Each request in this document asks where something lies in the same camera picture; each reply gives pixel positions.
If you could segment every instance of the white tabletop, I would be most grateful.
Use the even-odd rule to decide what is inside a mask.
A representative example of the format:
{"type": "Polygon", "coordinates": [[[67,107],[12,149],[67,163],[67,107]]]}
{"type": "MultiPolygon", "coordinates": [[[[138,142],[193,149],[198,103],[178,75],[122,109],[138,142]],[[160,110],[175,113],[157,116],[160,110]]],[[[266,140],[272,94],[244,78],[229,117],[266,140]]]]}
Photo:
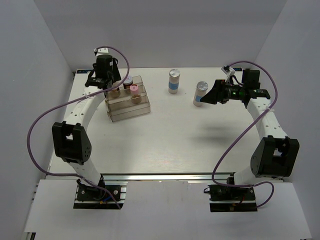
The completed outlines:
{"type": "MultiPolygon", "coordinates": [[[[209,89],[224,79],[220,68],[180,68],[177,94],[168,92],[170,68],[134,68],[141,76],[151,112],[112,122],[101,103],[87,129],[91,159],[101,173],[209,173],[227,147],[253,121],[240,101],[202,107],[193,105],[196,85],[206,81],[209,89]]],[[[123,76],[126,70],[121,69],[123,76]]],[[[236,76],[240,80],[241,72],[236,76]]],[[[82,95],[88,74],[76,74],[70,100],[82,95]]],[[[69,105],[65,117],[73,110],[69,105]]],[[[250,164],[259,143],[255,128],[226,156],[218,172],[236,172],[250,164]]],[[[74,173],[54,154],[50,171],[74,173]]]]}

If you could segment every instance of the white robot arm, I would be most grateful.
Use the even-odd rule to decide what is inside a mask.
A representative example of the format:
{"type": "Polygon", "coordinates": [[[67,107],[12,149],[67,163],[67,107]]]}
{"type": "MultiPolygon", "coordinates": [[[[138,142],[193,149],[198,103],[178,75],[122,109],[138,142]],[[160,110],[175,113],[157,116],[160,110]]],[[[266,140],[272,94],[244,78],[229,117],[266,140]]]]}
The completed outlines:
{"type": "MultiPolygon", "coordinates": [[[[118,60],[109,55],[108,49],[97,51],[96,63],[85,83],[83,96],[108,89],[121,79],[117,67],[118,60]]],[[[105,99],[105,93],[86,97],[77,102],[74,110],[63,122],[52,126],[55,154],[73,167],[75,172],[97,186],[104,186],[102,175],[95,168],[90,155],[92,146],[87,136],[89,122],[97,107],[105,99]]],[[[78,184],[90,186],[81,180],[78,184]]]]}
{"type": "MultiPolygon", "coordinates": [[[[222,70],[226,74],[230,72],[232,74],[228,66],[223,67],[222,70]]],[[[240,100],[253,120],[256,120],[271,104],[268,91],[260,89],[259,77],[259,70],[245,69],[242,73],[241,85],[234,85],[232,81],[216,80],[213,88],[200,101],[215,105],[225,104],[229,100],[240,100]]],[[[288,177],[293,170],[299,142],[288,137],[274,112],[269,110],[258,121],[256,128],[260,143],[251,157],[250,166],[234,174],[234,185],[254,185],[264,181],[265,177],[288,177]]]]}
{"type": "MultiPolygon", "coordinates": [[[[96,86],[88,86],[84,88],[83,95],[93,94],[95,92],[100,91],[96,86]]],[[[70,113],[70,115],[65,119],[65,124],[70,126],[81,125],[84,128],[84,131],[87,131],[89,122],[94,115],[97,107],[104,101],[105,94],[99,93],[95,96],[88,97],[82,101],[79,101],[74,110],[70,113]]],[[[90,156],[92,148],[90,146],[86,146],[84,149],[84,156],[90,156]]],[[[83,162],[83,165],[80,165],[78,162],[69,161],[68,164],[73,167],[75,172],[95,185],[98,185],[101,174],[95,168],[91,158],[89,157],[87,161],[83,162]]]]}

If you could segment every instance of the bottle with blue label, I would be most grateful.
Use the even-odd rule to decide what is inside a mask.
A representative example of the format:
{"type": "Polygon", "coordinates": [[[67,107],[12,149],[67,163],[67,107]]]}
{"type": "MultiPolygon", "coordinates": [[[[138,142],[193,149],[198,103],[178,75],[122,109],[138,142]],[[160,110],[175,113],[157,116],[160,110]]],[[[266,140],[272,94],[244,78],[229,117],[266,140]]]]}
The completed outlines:
{"type": "Polygon", "coordinates": [[[169,72],[169,93],[176,94],[178,92],[180,79],[180,71],[178,69],[171,69],[169,72]]]}
{"type": "Polygon", "coordinates": [[[193,104],[197,107],[200,107],[203,102],[200,101],[200,99],[206,95],[208,90],[208,83],[206,83],[205,81],[200,81],[198,82],[198,84],[196,85],[196,89],[195,89],[195,94],[194,94],[194,98],[193,98],[193,104]]]}

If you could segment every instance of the vial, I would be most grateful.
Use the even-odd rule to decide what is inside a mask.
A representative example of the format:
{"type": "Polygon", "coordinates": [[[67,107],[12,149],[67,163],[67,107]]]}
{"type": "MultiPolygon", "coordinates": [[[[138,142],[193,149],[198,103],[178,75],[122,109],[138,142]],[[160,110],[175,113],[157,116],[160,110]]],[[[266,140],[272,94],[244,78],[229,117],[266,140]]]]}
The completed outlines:
{"type": "Polygon", "coordinates": [[[171,69],[169,72],[169,93],[176,94],[179,87],[180,71],[171,69]]]}
{"type": "Polygon", "coordinates": [[[193,98],[193,104],[197,107],[202,106],[203,102],[200,101],[200,99],[206,95],[206,92],[208,90],[208,83],[205,81],[200,81],[196,85],[195,94],[193,98]]]}
{"type": "MultiPolygon", "coordinates": [[[[119,82],[118,82],[118,81],[114,82],[114,83],[112,84],[112,87],[115,87],[115,86],[117,86],[117,85],[119,85],[119,82]]],[[[118,98],[118,97],[120,96],[120,88],[117,87],[117,88],[115,88],[115,89],[112,89],[112,90],[110,91],[110,96],[111,96],[112,98],[114,98],[114,99],[118,98]]]]}
{"type": "Polygon", "coordinates": [[[141,102],[141,95],[140,95],[140,91],[139,91],[139,87],[137,86],[137,84],[132,84],[130,86],[130,94],[131,94],[131,101],[134,104],[139,104],[141,102]]]}
{"type": "Polygon", "coordinates": [[[128,75],[128,77],[123,82],[123,87],[126,89],[124,92],[126,94],[130,94],[130,86],[134,83],[132,80],[132,76],[128,75]]]}

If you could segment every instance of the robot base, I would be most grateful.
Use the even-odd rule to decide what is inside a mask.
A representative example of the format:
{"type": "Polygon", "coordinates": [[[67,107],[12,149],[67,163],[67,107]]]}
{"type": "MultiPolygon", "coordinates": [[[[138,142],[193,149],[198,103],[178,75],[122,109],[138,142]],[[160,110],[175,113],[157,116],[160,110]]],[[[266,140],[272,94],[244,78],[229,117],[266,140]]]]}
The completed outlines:
{"type": "Polygon", "coordinates": [[[210,212],[257,212],[254,189],[209,185],[210,212]]]}
{"type": "MultiPolygon", "coordinates": [[[[120,201],[121,196],[121,186],[120,185],[106,185],[105,188],[110,191],[112,196],[115,198],[117,202],[120,201]]],[[[75,201],[73,204],[74,209],[115,209],[118,210],[118,206],[109,198],[108,200],[101,203],[102,200],[105,200],[109,197],[109,195],[104,194],[99,199],[94,198],[87,189],[83,186],[79,185],[75,201]]]]}

